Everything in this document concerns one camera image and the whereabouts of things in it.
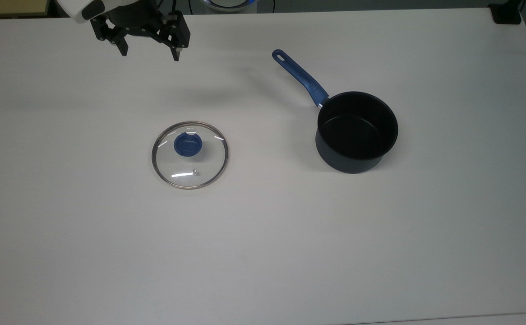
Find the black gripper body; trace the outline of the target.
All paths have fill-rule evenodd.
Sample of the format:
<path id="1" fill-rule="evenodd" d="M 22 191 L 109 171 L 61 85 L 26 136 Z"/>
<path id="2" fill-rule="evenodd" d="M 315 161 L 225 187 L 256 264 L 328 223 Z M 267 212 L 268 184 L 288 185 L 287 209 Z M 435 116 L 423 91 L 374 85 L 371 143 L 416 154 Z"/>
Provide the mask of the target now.
<path id="1" fill-rule="evenodd" d="M 154 32 L 155 18 L 160 13 L 156 0 L 134 0 L 131 4 L 117 6 L 106 12 L 106 16 L 114 26 L 131 30 L 144 28 Z"/>

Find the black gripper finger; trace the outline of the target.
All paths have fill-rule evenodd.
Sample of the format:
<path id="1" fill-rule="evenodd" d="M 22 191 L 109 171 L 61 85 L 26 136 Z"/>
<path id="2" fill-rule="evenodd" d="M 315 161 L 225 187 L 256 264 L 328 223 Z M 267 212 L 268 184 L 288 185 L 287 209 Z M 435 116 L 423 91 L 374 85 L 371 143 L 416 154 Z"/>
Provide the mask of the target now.
<path id="1" fill-rule="evenodd" d="M 118 26 L 111 28 L 107 21 L 108 17 L 106 16 L 96 16 L 90 19 L 90 24 L 96 39 L 99 41 L 108 41 L 111 45 L 115 45 L 121 55 L 126 57 L 129 49 L 129 46 L 125 41 L 127 30 Z"/>
<path id="2" fill-rule="evenodd" d="M 166 45 L 175 62 L 180 60 L 183 49 L 189 47 L 191 32 L 183 13 L 159 14 L 155 19 L 155 31 L 152 37 L 158 43 Z"/>

